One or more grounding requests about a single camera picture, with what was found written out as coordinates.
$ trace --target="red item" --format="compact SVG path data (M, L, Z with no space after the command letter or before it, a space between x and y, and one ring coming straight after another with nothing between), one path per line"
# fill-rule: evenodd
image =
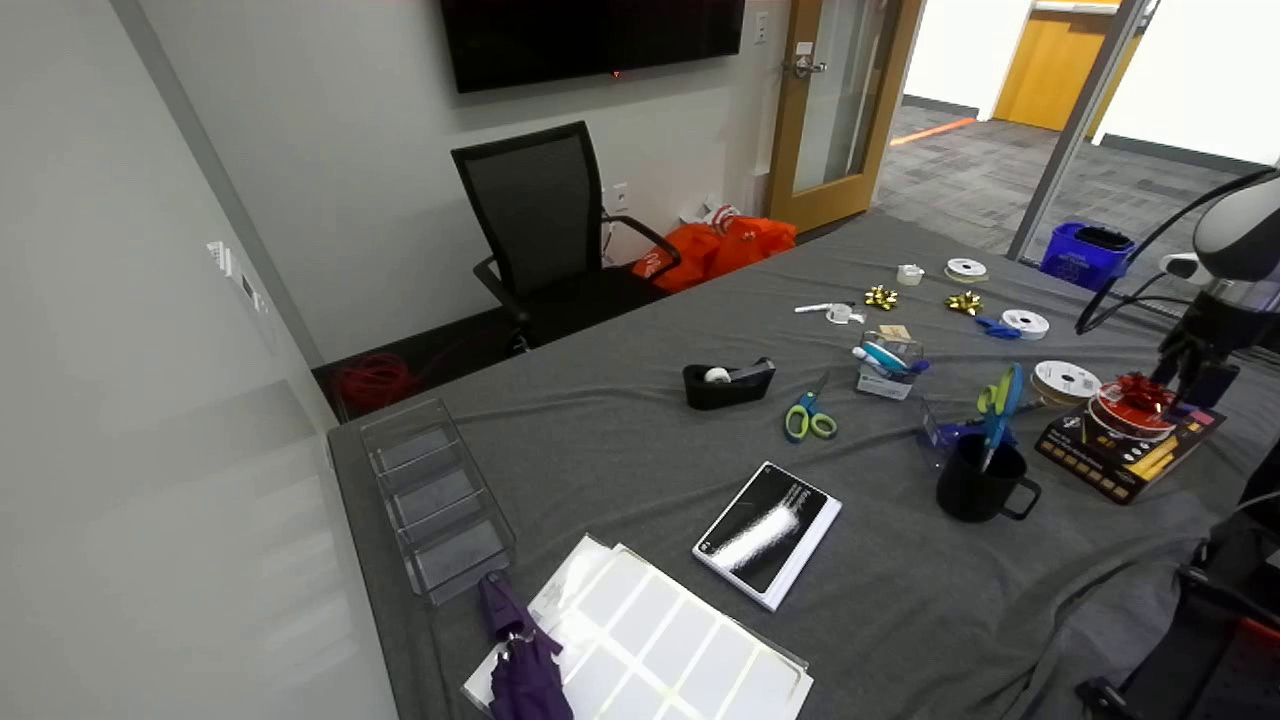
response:
M682 224L669 244L682 250L682 262L655 277L651 285L666 290L686 290L714 277L728 277L757 261L796 246L796 224L780 224L769 216L724 216L715 224ZM666 262L662 250L647 250L631 262L640 281L647 281Z
M349 360L334 380L353 414L376 412L423 386L423 380L397 351L367 351Z
M1141 371L1122 377L1102 395L1102 406L1103 406L1110 418L1118 418L1122 428L1132 428L1132 431L1149 431L1149 436L1160 436L1160 431L1172 428L1164 418L1169 405L1172 405L1172 393L1164 383L1153 383Z

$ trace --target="paper sheet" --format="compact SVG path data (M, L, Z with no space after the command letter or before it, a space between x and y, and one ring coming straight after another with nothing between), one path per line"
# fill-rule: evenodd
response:
M630 548L584 536L528 608L561 650L579 720L787 720L812 688L802 658L760 645L736 619L655 571ZM498 650L465 690L494 700Z

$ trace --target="spool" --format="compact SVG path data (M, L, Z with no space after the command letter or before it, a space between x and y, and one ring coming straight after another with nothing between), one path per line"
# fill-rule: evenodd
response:
M1042 341L1050 335L1050 320L1042 310L1027 310L1027 309L1007 309L999 310L999 320L1015 332L1023 332L1023 341Z
M919 281L923 281L923 268L919 268L919 262L900 262L900 268L898 268L898 285L916 287Z
M1042 360L1034 380L1050 406L1081 406L1103 393L1103 380L1070 360Z
M952 277L957 285L979 285L979 281L987 281L987 262L979 262L979 261L973 261L973 255L952 255L952 261L947 261L947 277Z

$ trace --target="wire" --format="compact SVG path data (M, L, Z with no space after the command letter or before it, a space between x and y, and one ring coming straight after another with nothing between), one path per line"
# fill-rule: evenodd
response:
M1242 515L1242 510L1253 510L1253 508L1260 508L1260 505L1271 505L1271 500L1280 500L1280 486L1260 493L1260 497L1250 497L1250 500L1236 505L1223 519L1232 519L1232 515Z
M1103 314L1097 314L1097 309L1112 297L1112 287L1118 287L1122 277L1132 268L1132 261L1141 261L1177 219L1183 219L1193 208L1202 208L1202 203L1208 203L1208 199L1221 199L1221 197L1232 197L1236 186L1250 186L1250 182L1257 182L1257 181L1264 181L1264 175L1278 175L1278 166L1260 166L1260 172L1236 175L1236 181L1230 181L1230 182L1195 197L1193 203L1183 203L1180 211L1172 211L1164 224L1155 224L1153 237L1141 240L1141 244L1126 255L1122 272L1118 272L1103 287L1097 287L1094 298L1081 309L1081 314L1076 314L1076 335L1102 326L1110 314L1118 314L1118 310L1126 309L1126 303L1122 303L1122 309L1110 309Z
M1149 303L1153 297L1145 297L1145 290L1149 290L1153 285L1160 285L1164 277L1169 277L1169 272L1149 277L1149 281L1145 281L1138 290L1130 290L1130 297L1103 290L1103 297L1118 297L1118 303L1103 309L1090 326L1112 320L1112 314L1126 310L1130 303Z
M1195 303L1193 297L1138 297L1132 303Z

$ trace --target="gray tablecloth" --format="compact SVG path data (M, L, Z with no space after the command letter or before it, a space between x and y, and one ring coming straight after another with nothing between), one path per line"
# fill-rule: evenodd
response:
M864 216L787 255L743 268L643 310L537 347L386 414L444 406L465 436L513 533L513 579L537 590L567 548L591 533L630 543L655 568L812 662L806 715L1081 715L1074 685L1122 681L1164 632L1172 568L1278 439L1280 380L1264 360L1221 405L1230 423L1169 479L1122 508L1074 479L1034 439L1052 418L1023 412L1015 436L1043 483L1042 508L1015 519L957 525L938 500L916 405L853 393L861 326L796 314L796 303L850 298L892 285L898 262L929 268L900 297L898 320L923 341L934 371L916 383L934 406L970 406L1007 360L1076 360L1103 380L1155 365L1160 326L1118 314L1094 335L1074 320L1090 290L984 255L987 309L1037 309L1052 320L1042 343L987 341L943 310L957 285L943 261L961 244ZM694 412L686 365L780 365L757 405ZM825 383L838 439L787 444L786 405ZM374 590L387 676L404 715L472 715L461 697L490 641L472 597L444 608L412 599L379 510L358 418L334 431L353 536ZM694 541L760 463L777 461L843 500L843 515L777 615L694 559Z

